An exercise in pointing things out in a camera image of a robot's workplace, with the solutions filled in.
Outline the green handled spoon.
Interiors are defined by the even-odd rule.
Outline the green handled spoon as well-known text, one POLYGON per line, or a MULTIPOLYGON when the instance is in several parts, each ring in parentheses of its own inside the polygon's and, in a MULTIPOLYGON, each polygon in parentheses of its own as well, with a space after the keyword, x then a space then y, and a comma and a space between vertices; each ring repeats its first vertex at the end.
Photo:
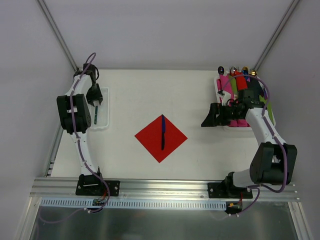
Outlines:
POLYGON ((98 106, 95 106, 94 110, 94 124, 97 125, 98 122, 98 106))

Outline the dark blue knife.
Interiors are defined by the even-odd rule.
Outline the dark blue knife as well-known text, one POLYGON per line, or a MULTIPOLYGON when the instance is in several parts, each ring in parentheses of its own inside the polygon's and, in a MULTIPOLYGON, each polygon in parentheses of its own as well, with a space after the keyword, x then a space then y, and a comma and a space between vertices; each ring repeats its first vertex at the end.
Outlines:
POLYGON ((166 118, 162 114, 161 115, 161 150, 165 149, 165 134, 166 134, 166 118))

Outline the red paper napkin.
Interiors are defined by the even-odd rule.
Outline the red paper napkin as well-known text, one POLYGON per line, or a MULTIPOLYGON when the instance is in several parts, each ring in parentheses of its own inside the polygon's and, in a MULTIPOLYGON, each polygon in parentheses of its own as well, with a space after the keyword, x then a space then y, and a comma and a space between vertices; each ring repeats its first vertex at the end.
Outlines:
POLYGON ((161 163, 188 138, 167 117, 165 117, 165 148, 161 150, 162 118, 161 115, 139 131, 135 138, 161 163))

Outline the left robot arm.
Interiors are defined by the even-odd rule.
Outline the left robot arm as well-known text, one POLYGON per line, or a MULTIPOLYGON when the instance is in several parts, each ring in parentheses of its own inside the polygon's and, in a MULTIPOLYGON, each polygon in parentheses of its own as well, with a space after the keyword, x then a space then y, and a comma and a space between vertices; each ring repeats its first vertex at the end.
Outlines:
POLYGON ((89 150, 89 128, 92 117, 89 107, 103 102, 103 95, 97 78, 99 71, 91 63, 85 63, 83 70, 73 75, 71 88, 56 98, 60 125, 72 138, 80 162, 80 187, 87 187, 93 195, 104 191, 100 168, 89 150))

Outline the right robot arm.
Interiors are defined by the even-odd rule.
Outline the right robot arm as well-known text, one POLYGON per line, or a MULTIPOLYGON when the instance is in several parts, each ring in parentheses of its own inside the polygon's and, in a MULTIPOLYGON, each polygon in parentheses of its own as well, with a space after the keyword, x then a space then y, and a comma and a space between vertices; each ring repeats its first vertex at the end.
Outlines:
POLYGON ((231 103, 211 103, 201 127, 227 126, 232 120, 245 120, 250 125, 258 149, 248 169, 230 172, 213 191, 229 198, 259 187, 281 193, 293 176, 298 154, 296 146, 286 143, 278 134, 269 117, 267 104, 251 89, 240 90, 238 98, 231 103))

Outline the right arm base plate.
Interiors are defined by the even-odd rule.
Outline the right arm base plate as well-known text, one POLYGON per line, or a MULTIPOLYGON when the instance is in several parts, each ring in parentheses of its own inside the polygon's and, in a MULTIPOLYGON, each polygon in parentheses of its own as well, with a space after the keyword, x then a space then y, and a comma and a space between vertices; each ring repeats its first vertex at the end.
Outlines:
POLYGON ((252 191, 245 187, 236 187, 232 183, 209 182, 207 184, 208 197, 210 199, 252 199, 252 191))

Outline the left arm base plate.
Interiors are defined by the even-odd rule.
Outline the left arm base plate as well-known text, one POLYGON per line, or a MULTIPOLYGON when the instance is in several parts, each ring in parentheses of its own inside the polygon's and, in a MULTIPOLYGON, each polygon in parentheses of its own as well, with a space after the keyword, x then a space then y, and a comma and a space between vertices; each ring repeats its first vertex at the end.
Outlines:
POLYGON ((77 186, 75 190, 76 196, 95 196, 101 197, 106 193, 106 196, 118 197, 120 190, 120 181, 118 180, 106 180, 107 187, 101 180, 94 175, 83 175, 81 174, 77 181, 77 186))

